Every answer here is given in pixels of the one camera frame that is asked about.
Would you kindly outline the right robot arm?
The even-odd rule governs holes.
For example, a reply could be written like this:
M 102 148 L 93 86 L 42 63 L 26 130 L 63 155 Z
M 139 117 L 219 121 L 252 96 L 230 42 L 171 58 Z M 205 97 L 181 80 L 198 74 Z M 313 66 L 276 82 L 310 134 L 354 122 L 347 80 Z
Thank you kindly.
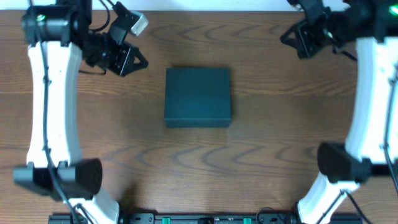
M 304 18 L 281 35 L 299 58 L 310 59 L 331 46 L 343 54 L 356 44 L 352 59 L 358 79 L 351 127 L 345 142 L 318 147 L 319 173 L 310 190 L 287 216 L 287 223 L 342 221 L 336 209 L 371 177 L 397 181 L 397 2 L 349 1 L 332 11 L 319 0 L 291 0 Z

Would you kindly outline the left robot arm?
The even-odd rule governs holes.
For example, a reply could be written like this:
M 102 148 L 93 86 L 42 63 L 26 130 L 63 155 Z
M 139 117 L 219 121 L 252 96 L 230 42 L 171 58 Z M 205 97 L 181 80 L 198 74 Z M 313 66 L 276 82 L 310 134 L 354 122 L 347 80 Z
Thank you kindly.
M 21 19 L 32 69 L 33 116 L 27 161 L 14 169 L 13 180 L 30 192 L 64 203 L 70 223 L 127 220 L 102 186 L 101 161 L 81 155 L 77 84 L 82 62 L 119 77 L 147 68 L 146 58 L 126 37 L 139 35 L 149 22 L 121 2 L 105 1 L 104 7 L 117 17 L 97 29 L 90 27 L 91 1 L 31 4 Z

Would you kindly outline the black gift box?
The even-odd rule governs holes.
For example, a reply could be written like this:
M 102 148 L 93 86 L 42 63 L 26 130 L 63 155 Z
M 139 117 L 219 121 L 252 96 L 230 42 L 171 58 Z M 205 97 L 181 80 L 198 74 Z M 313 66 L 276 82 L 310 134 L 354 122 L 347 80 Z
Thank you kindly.
M 230 69 L 166 69 L 164 121 L 168 128 L 230 126 Z

